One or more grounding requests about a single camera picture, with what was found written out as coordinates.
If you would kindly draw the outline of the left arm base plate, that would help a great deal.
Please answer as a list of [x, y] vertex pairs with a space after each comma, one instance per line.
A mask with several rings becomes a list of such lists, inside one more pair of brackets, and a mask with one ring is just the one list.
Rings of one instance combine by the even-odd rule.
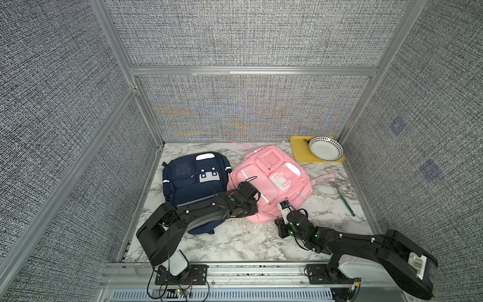
[[206, 264], [188, 265], [179, 275], [173, 276], [165, 267], [159, 265], [155, 268], [155, 284], [168, 285], [205, 285], [209, 266]]

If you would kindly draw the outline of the navy blue backpack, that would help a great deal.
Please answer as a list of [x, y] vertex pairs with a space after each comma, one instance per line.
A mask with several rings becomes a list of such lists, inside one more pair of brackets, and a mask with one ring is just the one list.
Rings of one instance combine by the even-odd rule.
[[166, 203], [190, 206], [226, 191], [232, 171], [228, 159], [218, 152], [202, 152], [162, 162], [162, 186]]

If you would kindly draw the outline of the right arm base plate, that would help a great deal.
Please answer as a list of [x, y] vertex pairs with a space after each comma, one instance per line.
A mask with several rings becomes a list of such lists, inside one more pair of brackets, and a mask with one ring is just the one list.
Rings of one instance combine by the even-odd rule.
[[342, 273], [340, 268], [331, 264], [307, 264], [304, 275], [309, 279], [309, 284], [354, 284], [360, 282], [360, 278], [349, 278]]

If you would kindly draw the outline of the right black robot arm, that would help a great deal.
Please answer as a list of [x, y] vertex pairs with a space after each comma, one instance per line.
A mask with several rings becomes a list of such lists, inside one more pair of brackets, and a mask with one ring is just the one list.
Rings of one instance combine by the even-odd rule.
[[330, 255], [325, 275], [332, 283], [354, 280], [343, 273], [339, 261], [343, 255], [355, 256], [380, 264], [406, 293], [423, 300], [433, 298], [438, 260], [401, 232], [359, 235], [313, 225], [305, 209], [295, 209], [289, 201], [278, 204], [282, 216], [275, 220], [279, 236], [290, 236], [300, 248]]

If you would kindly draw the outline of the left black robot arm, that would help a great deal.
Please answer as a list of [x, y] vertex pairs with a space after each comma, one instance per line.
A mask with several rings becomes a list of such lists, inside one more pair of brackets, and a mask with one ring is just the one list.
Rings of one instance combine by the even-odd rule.
[[163, 203], [137, 230], [136, 237], [154, 268], [162, 266], [173, 277], [186, 275], [189, 262], [177, 248], [184, 234], [212, 221], [255, 215], [260, 197], [259, 190], [244, 181], [236, 189], [200, 203]]

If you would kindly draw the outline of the pink backpack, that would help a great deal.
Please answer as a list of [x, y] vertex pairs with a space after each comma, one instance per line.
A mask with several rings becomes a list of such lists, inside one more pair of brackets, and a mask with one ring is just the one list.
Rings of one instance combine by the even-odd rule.
[[282, 216], [279, 203], [288, 201], [299, 209], [313, 192], [312, 186], [331, 181], [337, 173], [326, 174], [311, 180], [306, 171], [291, 157], [275, 146], [250, 151], [241, 164], [229, 174], [228, 190], [249, 180], [260, 192], [258, 213], [248, 217], [256, 224], [267, 224]]

